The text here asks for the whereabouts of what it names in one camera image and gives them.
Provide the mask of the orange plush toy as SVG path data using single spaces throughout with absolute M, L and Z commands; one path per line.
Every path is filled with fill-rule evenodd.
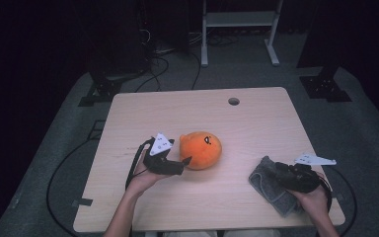
M 180 136 L 180 160 L 190 158 L 188 168 L 204 170 L 214 166 L 222 154 L 220 139 L 207 131 L 196 131 Z

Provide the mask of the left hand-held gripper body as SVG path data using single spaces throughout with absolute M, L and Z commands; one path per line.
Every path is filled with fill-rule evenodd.
M 184 171 L 181 162 L 167 159 L 173 145 L 163 133 L 159 132 L 149 140 L 149 143 L 149 150 L 143 160 L 149 171 L 159 175 L 180 175 Z

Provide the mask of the person's left hand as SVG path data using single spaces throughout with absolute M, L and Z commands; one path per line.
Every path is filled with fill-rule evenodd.
M 149 171 L 144 165 L 143 159 L 140 159 L 131 176 L 131 181 L 126 188 L 126 191 L 128 193 L 141 196 L 146 190 L 154 186 L 158 181 L 165 178 L 165 175 L 159 175 Z

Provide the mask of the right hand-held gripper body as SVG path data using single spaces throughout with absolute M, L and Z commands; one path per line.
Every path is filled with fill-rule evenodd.
M 287 173 L 277 169 L 277 181 L 287 190 L 308 194 L 322 186 L 327 192 L 331 189 L 328 183 L 321 178 L 313 169 L 313 166 L 333 166 L 335 159 L 327 159 L 312 154 L 302 154 L 294 160 L 294 165 L 288 165 Z

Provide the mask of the grey fluffy cloth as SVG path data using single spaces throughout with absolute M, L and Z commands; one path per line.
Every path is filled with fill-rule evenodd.
M 282 217 L 301 213 L 297 198 L 277 181 L 277 174 L 275 163 L 265 156 L 249 176 L 249 183 Z

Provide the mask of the person's right hand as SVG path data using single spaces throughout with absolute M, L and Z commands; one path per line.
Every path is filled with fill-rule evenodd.
M 328 198 L 323 187 L 319 186 L 308 194 L 295 191 L 291 191 L 291 193 L 298 199 L 300 205 L 312 220 L 323 219 L 329 216 L 327 207 Z

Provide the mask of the black stand with flat base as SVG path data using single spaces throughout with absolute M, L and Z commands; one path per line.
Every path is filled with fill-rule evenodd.
M 311 28 L 297 63 L 298 68 L 321 66 L 317 75 L 300 77 L 310 99 L 326 99 L 332 103 L 351 101 L 335 81 L 343 45 L 340 20 L 341 15 L 331 0 L 317 0 Z
M 89 67 L 92 85 L 86 96 L 82 97 L 79 107 L 92 107 L 96 103 L 111 102 L 120 91 L 123 81 L 112 68 L 96 65 Z

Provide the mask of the white metal stand frame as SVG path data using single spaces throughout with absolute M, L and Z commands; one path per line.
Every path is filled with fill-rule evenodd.
M 265 48 L 272 66 L 280 64 L 273 42 L 280 18 L 284 0 L 277 0 L 273 11 L 263 12 L 218 12 L 211 13 L 206 9 L 206 0 L 203 0 L 200 66 L 208 66 L 207 30 L 210 28 L 241 28 L 241 27 L 270 27 L 270 33 L 265 39 Z

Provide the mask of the dark equipment cabinet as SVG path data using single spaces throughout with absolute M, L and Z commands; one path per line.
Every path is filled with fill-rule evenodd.
M 139 31 L 134 0 L 96 0 L 97 49 L 88 60 L 95 81 L 109 76 L 134 75 L 149 68 Z

